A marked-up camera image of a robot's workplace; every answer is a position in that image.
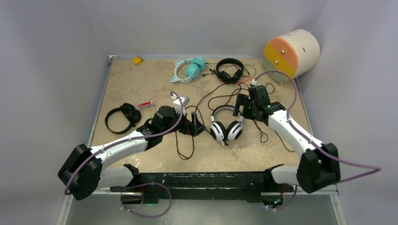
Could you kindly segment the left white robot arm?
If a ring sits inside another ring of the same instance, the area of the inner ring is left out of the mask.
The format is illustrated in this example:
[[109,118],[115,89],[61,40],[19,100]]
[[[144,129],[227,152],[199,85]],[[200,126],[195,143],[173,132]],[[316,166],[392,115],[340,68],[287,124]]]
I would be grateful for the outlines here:
[[125,137],[94,147],[76,146],[58,171],[58,178],[65,185],[64,194],[85,199],[99,188],[101,175],[111,164],[155,147],[169,133],[196,137],[205,129],[195,112],[188,119],[173,107],[161,106],[152,118]]

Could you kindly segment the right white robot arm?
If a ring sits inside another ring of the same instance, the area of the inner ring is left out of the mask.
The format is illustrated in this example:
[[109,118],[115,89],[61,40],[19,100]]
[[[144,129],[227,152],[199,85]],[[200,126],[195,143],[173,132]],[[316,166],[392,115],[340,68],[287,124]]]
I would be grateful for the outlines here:
[[300,186],[313,193],[341,180],[337,147],[310,135],[279,102],[271,102],[265,86],[252,86],[238,94],[233,115],[263,122],[276,131],[299,157],[298,166],[277,165],[266,170],[263,184],[270,191],[282,184]]

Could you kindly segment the white and black headphones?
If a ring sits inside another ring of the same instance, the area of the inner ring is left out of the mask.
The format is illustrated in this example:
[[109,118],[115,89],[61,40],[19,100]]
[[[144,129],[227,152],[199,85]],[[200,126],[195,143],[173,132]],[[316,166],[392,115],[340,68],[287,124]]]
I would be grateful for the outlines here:
[[243,120],[242,113],[238,110],[234,116],[238,117],[238,120],[232,121],[227,127],[224,126],[220,121],[215,119],[217,113],[221,111],[234,111],[235,107],[232,105],[221,105],[215,108],[211,114],[211,136],[219,142],[222,146],[228,146],[227,141],[234,141],[238,139],[243,132]]

